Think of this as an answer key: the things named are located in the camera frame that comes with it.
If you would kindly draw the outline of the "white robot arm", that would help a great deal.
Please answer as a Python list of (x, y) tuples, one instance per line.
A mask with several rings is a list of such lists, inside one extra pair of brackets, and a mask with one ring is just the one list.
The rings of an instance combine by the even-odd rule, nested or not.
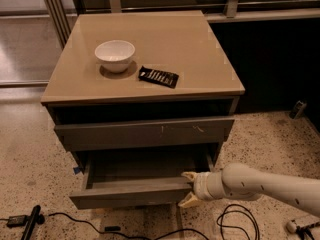
[(192, 190), (178, 205), (190, 208), (218, 199), (257, 200), (269, 196), (316, 217), (320, 216), (320, 180), (262, 172), (230, 163), (216, 172), (184, 172)]

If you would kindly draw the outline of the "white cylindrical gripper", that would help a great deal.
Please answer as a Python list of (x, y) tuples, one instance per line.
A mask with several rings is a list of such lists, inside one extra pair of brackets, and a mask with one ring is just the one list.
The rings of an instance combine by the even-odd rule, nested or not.
[(193, 172), (187, 171), (181, 174), (189, 182), (193, 183), (193, 192), (189, 192), (179, 203), (180, 208), (198, 206), (203, 201), (218, 200), (227, 197), (227, 190), (222, 181), (221, 172)]

